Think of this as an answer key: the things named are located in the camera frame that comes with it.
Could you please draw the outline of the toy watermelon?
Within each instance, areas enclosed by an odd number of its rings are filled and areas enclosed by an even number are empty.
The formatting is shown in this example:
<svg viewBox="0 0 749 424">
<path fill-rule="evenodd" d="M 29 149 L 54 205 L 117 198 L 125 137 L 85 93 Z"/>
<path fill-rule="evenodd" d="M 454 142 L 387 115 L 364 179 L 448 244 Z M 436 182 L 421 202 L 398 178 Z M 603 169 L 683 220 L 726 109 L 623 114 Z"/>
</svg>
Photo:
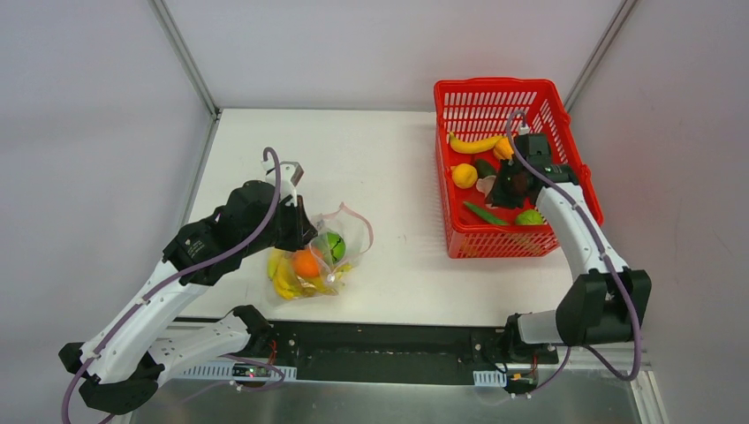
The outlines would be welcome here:
<svg viewBox="0 0 749 424">
<path fill-rule="evenodd" d="M 339 263 L 346 254 L 344 238 L 334 231 L 326 231 L 316 240 L 316 246 L 328 263 Z"/>
</svg>

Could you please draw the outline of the clear zip top bag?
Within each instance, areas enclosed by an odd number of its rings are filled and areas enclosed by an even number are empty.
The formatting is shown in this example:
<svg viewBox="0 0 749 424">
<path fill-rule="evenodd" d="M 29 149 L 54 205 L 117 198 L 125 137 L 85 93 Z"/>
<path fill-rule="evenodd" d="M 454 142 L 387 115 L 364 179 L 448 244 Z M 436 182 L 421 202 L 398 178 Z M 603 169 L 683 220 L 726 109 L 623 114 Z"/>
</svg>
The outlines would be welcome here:
<svg viewBox="0 0 749 424">
<path fill-rule="evenodd" d="M 332 213 L 316 216 L 313 224 L 317 236 L 303 249 L 270 250 L 267 276 L 283 300 L 336 296 L 345 276 L 374 243 L 369 220 L 343 203 Z"/>
</svg>

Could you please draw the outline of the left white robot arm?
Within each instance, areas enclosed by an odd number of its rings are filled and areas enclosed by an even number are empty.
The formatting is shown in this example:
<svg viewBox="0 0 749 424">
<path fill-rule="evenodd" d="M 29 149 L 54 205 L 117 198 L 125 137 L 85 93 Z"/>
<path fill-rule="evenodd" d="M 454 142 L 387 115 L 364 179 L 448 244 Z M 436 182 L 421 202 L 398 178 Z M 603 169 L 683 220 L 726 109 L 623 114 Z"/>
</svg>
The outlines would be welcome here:
<svg viewBox="0 0 749 424">
<path fill-rule="evenodd" d="M 250 305 L 232 308 L 187 337 L 163 338 L 163 332 L 246 257 L 272 247 L 298 251 L 315 233 L 302 197 L 286 179 L 247 181 L 209 216 L 184 225 L 117 317 L 89 341 L 60 349 L 59 359 L 72 375 L 62 422 L 71 419 L 74 394 L 111 419 L 138 409 L 171 378 L 206 360 L 239 352 L 261 356 L 268 350 L 270 326 Z"/>
</svg>

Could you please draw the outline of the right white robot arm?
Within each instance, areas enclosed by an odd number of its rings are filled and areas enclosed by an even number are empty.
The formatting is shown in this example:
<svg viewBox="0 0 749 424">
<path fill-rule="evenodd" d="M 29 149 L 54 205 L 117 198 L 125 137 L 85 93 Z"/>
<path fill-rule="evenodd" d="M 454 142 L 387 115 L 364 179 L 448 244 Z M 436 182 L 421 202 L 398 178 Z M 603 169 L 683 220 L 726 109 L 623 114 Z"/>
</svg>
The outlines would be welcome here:
<svg viewBox="0 0 749 424">
<path fill-rule="evenodd" d="M 573 283 L 555 309 L 510 318 L 516 329 L 503 335 L 503 354 L 521 362 L 540 344 L 638 340 L 652 289 L 649 275 L 630 267 L 608 242 L 586 204 L 581 178 L 571 166 L 555 162 L 545 135 L 519 135 L 512 149 L 487 199 L 503 207 L 529 201 L 563 249 Z"/>
</svg>

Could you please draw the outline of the orange toy orange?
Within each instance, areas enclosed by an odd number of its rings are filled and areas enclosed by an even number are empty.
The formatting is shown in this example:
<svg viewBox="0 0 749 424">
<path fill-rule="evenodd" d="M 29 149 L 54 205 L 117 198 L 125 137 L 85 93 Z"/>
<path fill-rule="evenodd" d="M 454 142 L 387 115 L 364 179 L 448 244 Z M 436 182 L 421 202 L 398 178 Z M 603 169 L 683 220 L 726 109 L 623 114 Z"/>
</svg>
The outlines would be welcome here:
<svg viewBox="0 0 749 424">
<path fill-rule="evenodd" d="M 321 274 L 321 258 L 318 249 L 309 247 L 299 250 L 291 256 L 291 267 L 294 273 L 302 278 L 315 278 Z"/>
</svg>

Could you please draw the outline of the red plastic basket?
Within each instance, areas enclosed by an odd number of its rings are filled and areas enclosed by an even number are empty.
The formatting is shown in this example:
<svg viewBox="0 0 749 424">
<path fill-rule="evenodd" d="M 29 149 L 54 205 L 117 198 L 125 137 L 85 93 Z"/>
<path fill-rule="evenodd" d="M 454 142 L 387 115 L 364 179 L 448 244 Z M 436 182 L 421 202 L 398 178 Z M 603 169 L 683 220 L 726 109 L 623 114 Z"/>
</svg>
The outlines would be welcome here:
<svg viewBox="0 0 749 424">
<path fill-rule="evenodd" d="M 469 209 L 484 205 L 484 194 L 475 187 L 460 188 L 452 180 L 453 167 L 481 159 L 494 167 L 498 160 L 490 151 L 462 154 L 449 144 L 450 134 L 466 142 L 483 140 L 505 130 L 515 110 L 526 113 L 535 133 L 543 133 L 556 163 L 569 164 L 579 177 L 585 201 L 598 224 L 603 223 L 591 178 L 591 171 L 579 156 L 567 114 L 556 85 L 548 79 L 485 77 L 445 79 L 434 85 L 436 111 L 435 161 L 443 210 L 444 232 L 449 257 L 520 258 L 542 257 L 558 247 L 546 225 L 517 226 L 521 209 L 492 208 L 503 226 L 486 222 Z"/>
</svg>

